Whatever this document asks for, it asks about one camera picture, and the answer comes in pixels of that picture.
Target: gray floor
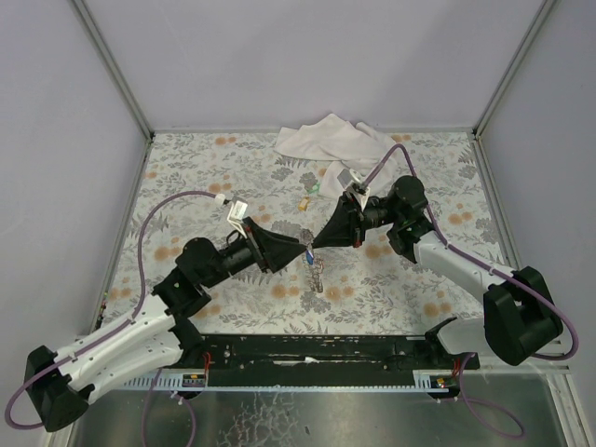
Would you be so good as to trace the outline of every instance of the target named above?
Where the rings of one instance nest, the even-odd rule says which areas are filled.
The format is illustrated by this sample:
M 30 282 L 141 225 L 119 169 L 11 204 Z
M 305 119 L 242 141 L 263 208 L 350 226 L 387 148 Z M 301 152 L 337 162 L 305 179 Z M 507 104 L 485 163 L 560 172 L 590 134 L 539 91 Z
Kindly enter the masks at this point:
M 360 393 L 203 393 L 193 400 L 195 446 L 564 446 L 549 389 L 538 376 L 467 378 L 470 396 L 494 400 L 526 426 L 525 441 L 498 438 L 463 403 L 435 404 L 426 395 Z M 144 392 L 115 391 L 81 419 L 74 447 L 140 446 Z M 505 417 L 480 409 L 515 432 Z M 190 433 L 185 407 L 154 396 L 149 446 L 184 446 Z

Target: floral pattern fabric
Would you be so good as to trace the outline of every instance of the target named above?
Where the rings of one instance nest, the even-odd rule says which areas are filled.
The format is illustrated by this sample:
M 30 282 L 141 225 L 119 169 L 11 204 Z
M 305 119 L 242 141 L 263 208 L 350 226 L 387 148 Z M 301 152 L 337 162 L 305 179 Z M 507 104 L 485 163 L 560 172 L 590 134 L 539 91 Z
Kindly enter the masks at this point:
M 335 201 L 313 193 L 329 162 L 276 154 L 275 133 L 157 134 L 129 224 L 104 321 L 139 299 L 136 243 L 152 207 L 185 190 L 205 190 L 249 203 L 247 215 L 265 229 L 298 237 L 331 217 Z M 447 237 L 502 263 L 494 223 L 466 133 L 393 135 L 411 154 Z M 401 157 L 400 151 L 393 156 Z M 408 174 L 405 163 L 395 173 Z M 305 210 L 301 201 L 308 197 Z M 174 267 L 192 237 L 223 247 L 232 231 L 228 208 L 203 196 L 179 198 L 149 223 L 143 242 L 148 291 Z M 452 281 L 391 250 L 386 229 L 369 231 L 359 249 L 317 250 L 323 293 L 308 286 L 298 258 L 275 275 L 256 266 L 209 290 L 212 301 L 191 320 L 201 332 L 418 334 L 450 316 L 481 315 L 481 304 Z

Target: cable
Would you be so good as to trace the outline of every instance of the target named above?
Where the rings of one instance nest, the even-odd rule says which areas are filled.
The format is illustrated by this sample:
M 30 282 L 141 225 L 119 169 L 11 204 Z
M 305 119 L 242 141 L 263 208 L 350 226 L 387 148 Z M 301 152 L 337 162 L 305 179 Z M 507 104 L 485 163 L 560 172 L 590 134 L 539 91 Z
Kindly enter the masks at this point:
M 381 161 L 377 164 L 377 166 L 374 167 L 374 169 L 368 175 L 368 177 L 366 178 L 364 183 L 366 183 L 368 185 L 370 182 L 373 181 L 376 174 L 379 173 L 379 171 L 383 168 L 383 166 L 385 165 L 385 163 L 387 162 L 389 157 L 398 148 L 401 149 L 401 152 L 403 152 L 403 156 L 406 159 L 406 163 L 408 163 L 408 168 L 410 168 L 410 172 L 412 173 L 413 177 L 417 177 L 416 171 L 413 167 L 412 160 L 410 159 L 410 155 L 408 154 L 408 151 L 406 150 L 406 148 L 403 144 L 398 143 L 398 144 L 393 145 L 391 147 L 391 149 L 389 149 L 387 151 L 386 155 L 383 157 L 383 159 L 381 159 Z M 496 276 L 500 277 L 501 279 L 504 279 L 505 281 L 513 284 L 515 287 L 518 287 L 518 288 L 522 289 L 523 291 L 525 291 L 526 293 L 529 293 L 531 296 L 536 298 L 536 300 L 540 304 L 544 305 L 548 310 L 550 310 L 553 314 L 555 314 L 557 317 L 559 317 L 561 319 L 561 321 L 563 322 L 563 324 L 565 326 L 567 326 L 567 329 L 569 330 L 569 333 L 571 334 L 571 348 L 569 349 L 569 352 L 567 352 L 566 354 L 562 354 L 560 356 L 545 356 L 544 354 L 533 354 L 532 357 L 534 357 L 535 359 L 542 359 L 542 360 L 561 361 L 561 360 L 568 360 L 576 354 L 577 350 L 579 349 L 579 336 L 577 334 L 577 330 L 576 330 L 574 324 L 571 322 L 571 320 L 567 316 L 565 316 L 564 313 L 561 310 L 559 310 L 559 308 L 557 308 L 553 303 L 551 303 L 549 300 L 547 300 L 544 296 L 542 296 L 537 291 L 534 291 L 533 289 L 529 288 L 525 284 L 522 284 L 521 282 L 519 282 L 516 278 L 510 277 L 508 274 L 501 272 L 500 270 L 497 270 L 495 268 L 492 268 L 490 265 L 481 261 L 480 259 L 477 259 L 476 257 L 472 256 L 471 254 L 458 249 L 455 245 L 453 245 L 452 243 L 450 243 L 447 240 L 447 237 L 445 237 L 445 235 L 440 230 L 439 224 L 437 223 L 437 219 L 435 218 L 435 214 L 432 212 L 432 208 L 430 208 L 430 204 L 427 205 L 427 213 L 428 213 L 428 217 L 430 218 L 430 221 L 432 222 L 432 225 L 435 228 L 435 232 L 437 233 L 437 236 L 439 237 L 441 243 L 447 249 L 453 251 L 454 253 L 458 254 L 462 258 L 477 265 L 478 267 L 486 270 L 490 274 L 496 275 Z
M 478 419 L 478 421 L 483 426 L 485 426 L 489 430 L 493 431 L 494 433 L 496 433 L 500 437 L 506 438 L 508 440 L 523 440 L 523 439 L 525 439 L 526 432 L 525 432 L 525 427 L 522 424 L 522 421 L 515 414 L 513 414 L 511 411 L 509 411 L 507 408 L 499 405 L 498 403 L 490 402 L 488 400 L 482 400 L 482 399 L 476 399 L 476 398 L 469 398 L 466 395 L 466 391 L 464 389 L 464 370 L 466 369 L 467 361 L 470 360 L 475 355 L 476 354 L 473 353 L 473 352 L 467 354 L 466 358 L 462 362 L 462 367 L 461 367 L 461 369 L 459 371 L 459 394 L 460 394 L 461 400 L 466 404 L 467 409 L 469 410 L 469 412 L 472 413 L 472 415 L 476 419 Z M 499 411 L 501 413 L 506 414 L 507 416 L 509 416 L 509 418 L 513 422 L 515 422 L 517 424 L 517 426 L 520 428 L 521 433 L 518 434 L 518 435 L 512 435 L 510 433 L 507 433 L 506 431 L 502 431 L 502 430 L 499 430 L 498 428 L 495 428 L 495 427 L 491 426 L 488 422 L 486 422 L 486 420 L 482 416 L 480 416 L 478 414 L 478 412 L 476 410 L 474 410 L 474 407 L 472 407 L 472 404 L 482 405 L 484 407 L 492 408 L 494 410 L 497 410 L 497 411 Z
M 145 272 L 142 267 L 142 240 L 145 235 L 145 230 L 147 229 L 147 225 L 149 224 L 149 221 L 153 218 L 153 216 L 156 215 L 156 213 L 163 206 L 170 203 L 172 200 L 175 200 L 176 198 L 180 198 L 180 197 L 184 197 L 184 196 L 206 196 L 206 197 L 215 198 L 214 194 L 207 193 L 205 191 L 184 191 L 182 193 L 174 194 L 173 196 L 169 196 L 169 197 L 165 198 L 164 200 L 159 202 L 157 205 L 155 205 L 151 211 L 149 211 L 149 214 L 147 215 L 147 217 L 145 218 L 145 220 L 143 221 L 143 223 L 141 225 L 141 231 L 139 233 L 139 242 L 137 244 L 137 262 L 139 263 L 139 276 L 141 278 L 141 297 L 139 299 L 139 302 L 137 303 L 134 310 L 132 311 L 132 315 L 131 315 L 130 319 L 127 319 L 126 321 L 122 322 L 116 328 L 112 329 L 111 331 L 109 331 L 108 333 L 103 335 L 102 337 L 98 338 L 96 341 L 89 343 L 88 345 L 86 345 L 85 347 L 82 347 L 78 351 L 75 351 L 75 353 L 74 353 L 75 358 L 82 356 L 83 354 L 87 353 L 89 350 L 93 349 L 94 347 L 97 347 L 98 345 L 102 344 L 106 340 L 109 340 L 113 336 L 120 333 L 122 330 L 124 330 L 130 324 L 131 321 L 133 321 L 139 315 L 139 313 L 141 312 L 142 304 L 144 303 L 144 300 L 145 300 L 145 293 L 146 293 Z M 229 200 L 225 200 L 223 203 L 227 204 L 227 203 L 229 203 Z M 9 427 L 12 427 L 16 430 L 33 430 L 33 429 L 40 428 L 43 426 L 43 423 L 25 425 L 25 424 L 19 424 L 18 422 L 15 422 L 12 419 L 12 415 L 11 415 L 12 407 L 14 407 L 14 404 L 17 401 L 17 399 L 20 397 L 20 395 L 23 392 L 25 392 L 25 390 L 29 386 L 34 384 L 37 380 L 39 380 L 46 374 L 52 373 L 53 371 L 60 368 L 60 366 L 66 364 L 72 360 L 73 360 L 73 358 L 70 356 L 65 357 L 64 359 L 58 361 L 57 363 L 54 363 L 53 365 L 50 365 L 47 368 L 45 368 L 44 370 L 38 372 L 33 377 L 31 377 L 29 380 L 27 380 L 24 384 L 19 386 L 17 391 L 15 391 L 15 393 L 8 400 L 7 406 L 4 410 L 4 419 Z
M 142 416 L 141 416 L 141 441 L 142 441 L 142 447 L 147 447 L 147 435 L 145 434 L 145 429 L 147 427 L 147 414 L 149 414 L 149 400 L 151 398 L 151 393 L 153 392 L 154 388 L 157 385 L 157 380 L 159 379 L 159 376 L 161 375 L 161 372 L 163 370 L 161 368 L 159 368 L 157 370 L 157 374 L 156 376 L 153 378 L 153 380 L 151 381 L 151 385 L 149 386 L 149 390 L 147 391 L 147 394 L 145 395 L 145 403 L 142 406 Z M 193 441 L 195 440 L 195 435 L 196 435 L 196 417 L 195 417 L 195 411 L 193 410 L 192 405 L 190 404 L 190 402 L 180 396 L 178 396 L 177 394 L 173 395 L 175 397 L 179 397 L 180 400 L 179 402 L 182 402 L 186 408 L 188 409 L 188 412 L 190 413 L 190 419 L 191 419 L 191 432 L 190 432 L 190 438 L 188 440 L 188 442 L 186 443 L 186 447 L 190 447 L 191 445 L 193 445 Z

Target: white cloth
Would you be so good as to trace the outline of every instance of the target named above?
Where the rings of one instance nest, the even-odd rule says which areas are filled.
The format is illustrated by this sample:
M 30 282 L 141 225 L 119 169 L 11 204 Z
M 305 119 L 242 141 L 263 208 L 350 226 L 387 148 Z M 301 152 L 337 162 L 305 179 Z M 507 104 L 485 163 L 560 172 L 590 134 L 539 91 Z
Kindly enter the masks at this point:
M 358 123 L 354 127 L 339 116 L 330 114 L 312 126 L 282 128 L 275 150 L 283 156 L 293 158 L 332 161 L 323 176 L 318 193 L 337 198 L 344 190 L 337 180 L 343 169 L 354 169 L 364 178 L 394 144 L 389 136 L 364 123 Z M 397 168 L 395 160 L 395 156 L 389 158 L 371 182 L 372 195 L 383 191 L 394 179 Z

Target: gray wall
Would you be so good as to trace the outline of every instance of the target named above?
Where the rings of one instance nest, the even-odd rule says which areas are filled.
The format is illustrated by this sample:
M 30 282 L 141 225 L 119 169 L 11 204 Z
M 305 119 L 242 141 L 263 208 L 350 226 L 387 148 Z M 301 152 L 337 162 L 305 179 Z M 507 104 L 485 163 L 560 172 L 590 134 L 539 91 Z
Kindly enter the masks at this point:
M 88 0 L 156 129 L 472 127 L 542 0 Z
M 0 6 L 0 405 L 27 354 L 89 330 L 143 139 L 64 0 Z M 38 422 L 25 397 L 15 416 Z M 0 443 L 42 430 L 0 423 Z
M 596 2 L 567 0 L 538 36 L 483 142 L 525 263 L 573 320 L 596 432 Z

